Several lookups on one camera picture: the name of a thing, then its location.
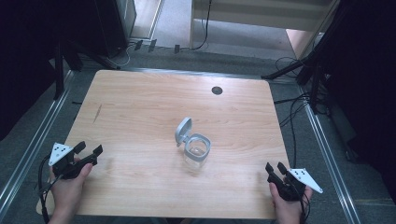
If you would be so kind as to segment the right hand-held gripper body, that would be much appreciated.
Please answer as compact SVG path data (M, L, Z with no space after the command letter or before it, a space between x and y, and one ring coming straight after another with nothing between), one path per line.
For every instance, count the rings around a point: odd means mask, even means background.
M288 202L300 201L305 193L305 188L322 193L322 187L305 169L288 169L283 178L274 175L274 183L279 196Z

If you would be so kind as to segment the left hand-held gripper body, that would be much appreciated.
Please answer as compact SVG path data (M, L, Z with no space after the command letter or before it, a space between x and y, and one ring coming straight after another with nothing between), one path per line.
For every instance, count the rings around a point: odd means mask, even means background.
M72 179L79 175L80 168L75 161L74 147L55 143L49 157L49 166L56 177Z

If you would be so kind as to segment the clear jar with grey flip lid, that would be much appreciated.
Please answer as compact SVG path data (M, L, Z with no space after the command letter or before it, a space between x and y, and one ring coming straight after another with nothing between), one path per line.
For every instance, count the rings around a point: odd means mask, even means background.
M210 140L199 134L191 133L192 119L184 118L175 131L175 141L177 147L183 148L184 161L195 170L201 169L206 162L211 149Z

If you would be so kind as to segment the person's right hand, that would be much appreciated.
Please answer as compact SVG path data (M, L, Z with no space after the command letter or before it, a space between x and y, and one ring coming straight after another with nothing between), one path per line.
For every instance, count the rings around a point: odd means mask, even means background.
M313 190L305 188L302 202L288 202L283 200L278 193L274 183L269 184L273 206L276 212L276 221L278 224L301 224L308 214L308 205L310 204Z

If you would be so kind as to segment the person's left hand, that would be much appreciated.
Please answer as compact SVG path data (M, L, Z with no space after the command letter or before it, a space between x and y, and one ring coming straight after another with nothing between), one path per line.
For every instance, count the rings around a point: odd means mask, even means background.
M61 179L52 186L51 193L54 200L52 216L73 217L76 214L80 206L85 180L91 170L92 164L85 164L76 178Z

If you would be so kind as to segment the black metal stand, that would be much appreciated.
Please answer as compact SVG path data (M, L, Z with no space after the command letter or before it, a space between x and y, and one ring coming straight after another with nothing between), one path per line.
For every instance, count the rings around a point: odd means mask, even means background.
M82 61L78 56L80 52L95 62L101 64L107 70L120 70L118 65L111 65L105 59L102 59L99 55L84 48L78 42L58 37L54 49L54 70L56 85L54 100L58 100L61 97L61 94L65 91L64 61L69 64L70 68L74 70L80 70L82 68Z
M273 80L278 77L282 77L297 68L301 68L301 71L296 78L297 84L305 85L309 80L312 80L309 94L309 105L314 113L317 113L319 81L320 78L324 76L324 65L330 58L332 44L336 40L335 36L338 33L339 26L342 23L345 14L345 7L343 5L338 6L335 10L335 15L329 25L329 28L307 56L274 72L273 74L262 76L262 79Z

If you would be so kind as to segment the black curtain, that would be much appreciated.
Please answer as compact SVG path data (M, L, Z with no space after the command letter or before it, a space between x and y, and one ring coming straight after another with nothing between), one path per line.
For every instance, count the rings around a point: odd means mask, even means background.
M67 35L88 0L0 0L0 141L52 83L50 60L79 69L78 44Z
M326 86L355 135L346 141L396 203L396 0L341 0Z

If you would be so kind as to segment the black cabinet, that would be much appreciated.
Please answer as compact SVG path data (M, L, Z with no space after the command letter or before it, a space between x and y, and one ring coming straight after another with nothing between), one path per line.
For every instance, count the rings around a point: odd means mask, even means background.
M103 54L113 57L126 49L137 16L134 0L95 0L104 38Z

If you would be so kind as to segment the white shelf unit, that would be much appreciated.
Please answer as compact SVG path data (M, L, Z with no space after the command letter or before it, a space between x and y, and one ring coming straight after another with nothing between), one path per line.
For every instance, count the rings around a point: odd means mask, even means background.
M283 28L297 58L325 30L340 0L191 0L191 21L212 21Z

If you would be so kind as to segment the metal floor rail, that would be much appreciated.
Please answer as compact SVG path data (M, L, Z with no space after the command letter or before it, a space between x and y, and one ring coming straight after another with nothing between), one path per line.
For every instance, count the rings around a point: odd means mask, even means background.
M319 149L332 180L338 201L346 216L347 224L361 224L359 213L335 157L332 154L332 148L328 142L325 132L322 129L319 118L314 113L310 105L307 106L305 111L310 121L313 133L317 139Z
M64 79L64 91L54 100L50 87L37 102L22 116L9 135L0 141L0 223L5 218L25 178L51 150L54 142L61 142L62 133L55 140L48 140L53 124L59 117L64 102L74 82L76 72L69 70ZM36 170L33 170L33 186L27 198L37 201L35 192Z

